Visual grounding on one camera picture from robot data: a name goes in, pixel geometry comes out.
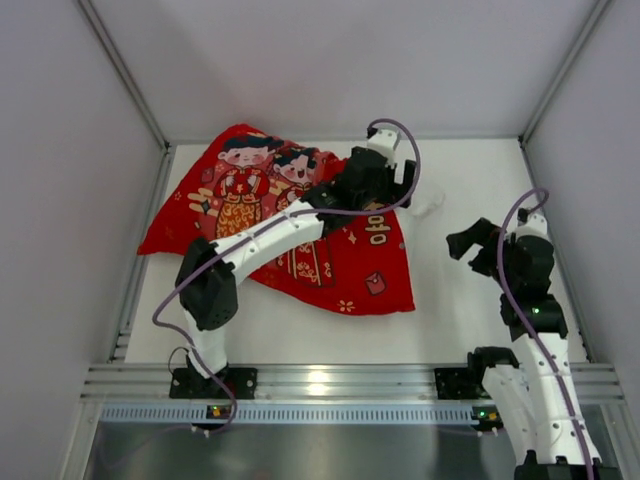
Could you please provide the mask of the red printed pillowcase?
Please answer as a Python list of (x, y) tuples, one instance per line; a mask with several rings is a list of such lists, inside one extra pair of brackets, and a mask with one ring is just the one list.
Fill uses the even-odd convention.
[[(179, 182), (147, 230), (138, 254), (183, 255), (248, 229), (284, 210), (347, 162), (329, 151), (237, 124), (221, 133)], [(360, 216), (290, 250), (252, 280), (310, 305), (345, 315), (414, 310), (404, 238), (393, 212)]]

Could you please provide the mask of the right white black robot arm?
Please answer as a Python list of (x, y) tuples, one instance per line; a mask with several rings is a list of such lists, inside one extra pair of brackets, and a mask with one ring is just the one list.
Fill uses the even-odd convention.
[(568, 327), (550, 292), (554, 247), (544, 217), (527, 214), (511, 233), (481, 218), (446, 241), (455, 260), (479, 246), (471, 269), (503, 289), (500, 316), (511, 344), (478, 347), (467, 365), (498, 410), (516, 457), (514, 478), (620, 478), (603, 462), (579, 406)]

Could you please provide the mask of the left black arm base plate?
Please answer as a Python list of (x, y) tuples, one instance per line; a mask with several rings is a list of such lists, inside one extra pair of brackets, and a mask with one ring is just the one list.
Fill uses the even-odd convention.
[[(222, 383), (239, 400), (253, 400), (258, 370), (247, 367), (228, 367), (222, 371)], [(172, 399), (225, 399), (229, 395), (212, 378), (204, 378), (190, 367), (172, 372), (169, 390)]]

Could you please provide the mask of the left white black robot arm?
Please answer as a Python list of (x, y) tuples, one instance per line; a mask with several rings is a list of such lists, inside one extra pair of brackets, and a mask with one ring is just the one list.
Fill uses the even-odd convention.
[(172, 375), (174, 399), (232, 397), (253, 370), (228, 365), (225, 327), (238, 311), (238, 287), (288, 251), (324, 240), (358, 217), (406, 208), (421, 174), (421, 157), (395, 162), (394, 148), (355, 147), (341, 172), (312, 187), (268, 220), (237, 234), (194, 240), (178, 272), (174, 296), (188, 322), (186, 365)]

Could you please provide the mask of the white pillow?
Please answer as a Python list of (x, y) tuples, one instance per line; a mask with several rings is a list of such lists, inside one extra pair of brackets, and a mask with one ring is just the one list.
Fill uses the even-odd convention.
[(398, 214), (415, 218), (426, 218), (442, 206), (445, 200), (443, 188), (431, 181), (420, 183), (414, 190), (410, 205), (399, 208)]

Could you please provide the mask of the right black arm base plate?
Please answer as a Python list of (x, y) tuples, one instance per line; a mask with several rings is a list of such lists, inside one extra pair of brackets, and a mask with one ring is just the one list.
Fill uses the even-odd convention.
[(486, 400), (490, 396), (477, 375), (467, 367), (434, 369), (439, 400)]

